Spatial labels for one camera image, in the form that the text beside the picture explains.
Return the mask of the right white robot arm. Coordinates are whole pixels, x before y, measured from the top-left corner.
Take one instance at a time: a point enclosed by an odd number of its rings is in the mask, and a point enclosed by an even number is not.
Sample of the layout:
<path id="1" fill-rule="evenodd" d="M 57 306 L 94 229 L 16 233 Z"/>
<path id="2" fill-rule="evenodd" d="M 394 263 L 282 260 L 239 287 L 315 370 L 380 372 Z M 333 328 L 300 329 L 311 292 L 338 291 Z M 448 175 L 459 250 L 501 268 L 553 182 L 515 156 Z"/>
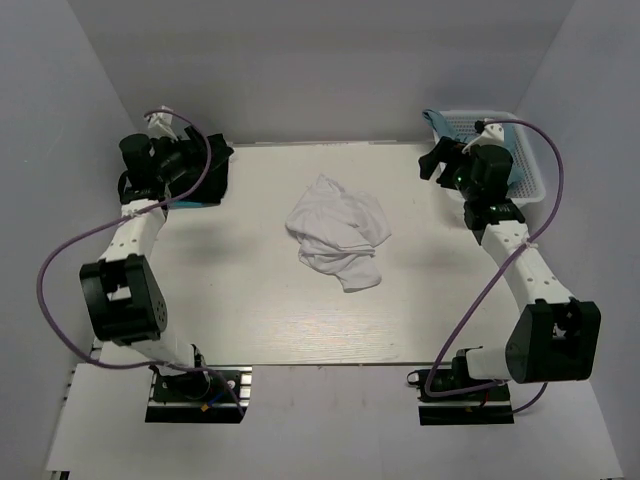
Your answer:
<path id="1" fill-rule="evenodd" d="M 505 344 L 460 350 L 443 379 L 431 369 L 430 398 L 477 397 L 508 381 L 519 384 L 583 381 L 591 376 L 601 312 L 577 299 L 553 274 L 535 247 L 525 217 L 507 196 L 511 154 L 496 145 L 468 147 L 449 137 L 419 160 L 420 177 L 463 197 L 464 222 L 498 267 L 490 280 L 506 281 L 519 317 Z"/>

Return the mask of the white t shirt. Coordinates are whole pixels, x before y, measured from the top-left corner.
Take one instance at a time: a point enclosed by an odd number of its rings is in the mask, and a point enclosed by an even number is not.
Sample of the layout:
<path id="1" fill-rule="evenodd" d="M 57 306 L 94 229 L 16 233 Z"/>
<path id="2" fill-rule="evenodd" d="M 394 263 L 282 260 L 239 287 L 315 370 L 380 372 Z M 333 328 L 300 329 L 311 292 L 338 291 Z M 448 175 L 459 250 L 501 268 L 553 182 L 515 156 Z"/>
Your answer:
<path id="1" fill-rule="evenodd" d="M 335 277 L 344 292 L 381 283 L 374 256 L 391 229 L 374 196 L 349 192 L 321 174 L 289 213 L 285 228 L 299 243 L 300 262 Z"/>

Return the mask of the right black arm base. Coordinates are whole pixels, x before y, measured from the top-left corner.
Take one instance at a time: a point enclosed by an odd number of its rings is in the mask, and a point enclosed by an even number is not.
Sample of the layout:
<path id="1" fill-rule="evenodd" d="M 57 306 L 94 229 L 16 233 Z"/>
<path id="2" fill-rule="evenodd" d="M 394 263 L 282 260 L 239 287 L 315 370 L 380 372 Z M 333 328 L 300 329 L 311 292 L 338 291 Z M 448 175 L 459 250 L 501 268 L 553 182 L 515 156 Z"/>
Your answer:
<path id="1" fill-rule="evenodd" d="M 408 386 L 418 392 L 421 426 L 481 426 L 514 423 L 511 396 L 506 385 L 462 395 L 432 397 L 425 385 L 430 370 L 420 369 L 406 376 Z"/>

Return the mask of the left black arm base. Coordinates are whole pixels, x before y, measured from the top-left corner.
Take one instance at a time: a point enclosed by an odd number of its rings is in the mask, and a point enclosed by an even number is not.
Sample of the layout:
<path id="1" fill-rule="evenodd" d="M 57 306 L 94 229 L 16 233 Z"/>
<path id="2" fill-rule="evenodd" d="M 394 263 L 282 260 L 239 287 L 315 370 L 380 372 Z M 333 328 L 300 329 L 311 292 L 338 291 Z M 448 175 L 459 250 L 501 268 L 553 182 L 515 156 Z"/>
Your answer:
<path id="1" fill-rule="evenodd" d="M 240 424 L 251 396 L 250 367 L 164 376 L 152 369 L 145 413 L 149 424 Z"/>

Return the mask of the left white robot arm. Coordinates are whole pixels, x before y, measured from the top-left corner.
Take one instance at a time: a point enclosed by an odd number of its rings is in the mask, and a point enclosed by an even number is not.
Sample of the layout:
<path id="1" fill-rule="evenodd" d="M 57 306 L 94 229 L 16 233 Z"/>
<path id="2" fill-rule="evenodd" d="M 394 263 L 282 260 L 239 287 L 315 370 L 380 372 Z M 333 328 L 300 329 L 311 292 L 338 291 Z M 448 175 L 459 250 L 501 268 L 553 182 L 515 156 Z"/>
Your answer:
<path id="1" fill-rule="evenodd" d="M 184 138 L 132 134 L 119 143 L 126 169 L 118 181 L 121 218 L 99 259 L 81 267 L 79 278 L 96 337 L 131 349 L 177 387 L 199 399 L 211 387 L 193 344 L 169 324 L 168 308 L 149 258 L 168 217 L 168 199 L 187 173 L 204 176 L 212 160 L 206 137 L 188 127 Z"/>

